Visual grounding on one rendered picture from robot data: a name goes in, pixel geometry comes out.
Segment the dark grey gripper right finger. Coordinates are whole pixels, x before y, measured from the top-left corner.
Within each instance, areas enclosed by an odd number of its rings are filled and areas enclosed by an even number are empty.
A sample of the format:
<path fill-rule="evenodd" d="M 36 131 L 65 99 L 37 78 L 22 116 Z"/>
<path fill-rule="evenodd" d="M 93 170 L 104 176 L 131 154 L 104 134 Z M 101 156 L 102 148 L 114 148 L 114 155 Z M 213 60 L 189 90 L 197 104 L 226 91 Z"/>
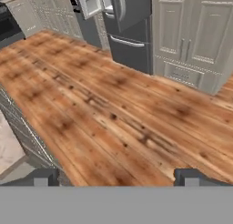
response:
<path fill-rule="evenodd" d="M 227 186 L 233 187 L 233 184 L 210 178 L 196 168 L 176 168 L 174 170 L 174 185 L 181 187 L 211 187 Z"/>

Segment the grey island counter cabinet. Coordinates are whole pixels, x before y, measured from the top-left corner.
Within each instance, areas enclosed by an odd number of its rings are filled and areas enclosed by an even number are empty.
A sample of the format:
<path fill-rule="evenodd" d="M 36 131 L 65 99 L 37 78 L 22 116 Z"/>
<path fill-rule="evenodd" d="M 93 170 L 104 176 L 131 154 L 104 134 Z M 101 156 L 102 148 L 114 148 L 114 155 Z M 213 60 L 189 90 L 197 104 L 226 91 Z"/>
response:
<path fill-rule="evenodd" d="M 34 128 L 28 123 L 22 110 L 1 84 L 0 110 L 3 112 L 16 138 L 28 156 L 29 164 L 35 168 L 57 168 L 60 184 L 62 186 L 72 186 L 70 179 L 58 160 L 48 149 L 41 137 L 38 136 Z"/>

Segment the tall white cupboard unit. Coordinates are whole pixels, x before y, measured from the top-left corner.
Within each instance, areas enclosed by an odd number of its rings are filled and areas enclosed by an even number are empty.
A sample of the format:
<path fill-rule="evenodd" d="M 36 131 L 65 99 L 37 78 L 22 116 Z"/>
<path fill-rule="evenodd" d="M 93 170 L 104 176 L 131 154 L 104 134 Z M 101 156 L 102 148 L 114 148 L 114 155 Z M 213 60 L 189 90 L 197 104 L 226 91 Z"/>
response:
<path fill-rule="evenodd" d="M 233 72 L 233 0 L 152 0 L 154 74 L 215 95 Z"/>

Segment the dark grey fridge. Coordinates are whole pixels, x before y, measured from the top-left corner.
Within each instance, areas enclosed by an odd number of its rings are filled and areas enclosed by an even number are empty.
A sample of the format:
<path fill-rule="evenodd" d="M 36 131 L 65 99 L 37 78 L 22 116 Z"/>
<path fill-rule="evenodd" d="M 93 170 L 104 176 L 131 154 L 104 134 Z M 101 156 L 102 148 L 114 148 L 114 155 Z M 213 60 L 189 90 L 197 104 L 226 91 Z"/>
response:
<path fill-rule="evenodd" d="M 145 74 L 152 74 L 151 0 L 102 0 L 106 36 L 115 62 Z M 120 45 L 110 35 L 144 47 Z"/>

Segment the white base cupboard run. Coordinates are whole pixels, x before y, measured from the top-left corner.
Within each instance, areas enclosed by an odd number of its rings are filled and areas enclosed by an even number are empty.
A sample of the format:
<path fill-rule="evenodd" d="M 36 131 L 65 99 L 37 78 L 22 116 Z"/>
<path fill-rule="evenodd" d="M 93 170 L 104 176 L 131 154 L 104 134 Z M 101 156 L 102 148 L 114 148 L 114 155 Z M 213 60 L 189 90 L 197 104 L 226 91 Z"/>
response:
<path fill-rule="evenodd" d="M 72 3 L 74 0 L 5 0 L 25 37 L 42 30 L 83 39 Z"/>

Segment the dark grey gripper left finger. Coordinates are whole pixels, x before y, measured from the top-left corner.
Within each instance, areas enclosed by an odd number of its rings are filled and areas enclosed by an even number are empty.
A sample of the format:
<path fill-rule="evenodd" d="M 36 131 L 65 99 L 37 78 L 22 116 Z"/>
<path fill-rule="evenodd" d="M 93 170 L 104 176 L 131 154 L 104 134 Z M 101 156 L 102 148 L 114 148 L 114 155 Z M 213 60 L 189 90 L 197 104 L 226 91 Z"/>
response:
<path fill-rule="evenodd" d="M 38 168 L 23 178 L 2 184 L 2 187 L 57 187 L 59 185 L 58 177 L 59 170 L 57 168 Z"/>

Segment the open fridge door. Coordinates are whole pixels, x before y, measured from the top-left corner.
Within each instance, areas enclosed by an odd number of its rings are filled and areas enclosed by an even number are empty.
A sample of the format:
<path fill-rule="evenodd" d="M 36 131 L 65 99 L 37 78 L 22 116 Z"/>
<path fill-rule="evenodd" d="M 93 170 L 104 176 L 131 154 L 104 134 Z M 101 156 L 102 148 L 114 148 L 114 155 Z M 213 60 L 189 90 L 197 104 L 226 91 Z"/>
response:
<path fill-rule="evenodd" d="M 85 19 L 100 13 L 104 9 L 102 0 L 76 0 Z"/>

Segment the black oven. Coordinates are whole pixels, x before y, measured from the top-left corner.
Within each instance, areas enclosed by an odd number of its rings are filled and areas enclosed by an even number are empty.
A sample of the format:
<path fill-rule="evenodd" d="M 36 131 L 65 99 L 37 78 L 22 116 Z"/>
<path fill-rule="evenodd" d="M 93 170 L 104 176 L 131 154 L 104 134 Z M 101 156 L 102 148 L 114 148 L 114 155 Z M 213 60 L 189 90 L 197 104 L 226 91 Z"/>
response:
<path fill-rule="evenodd" d="M 5 3 L 0 2 L 0 49 L 25 39 L 25 34 Z"/>

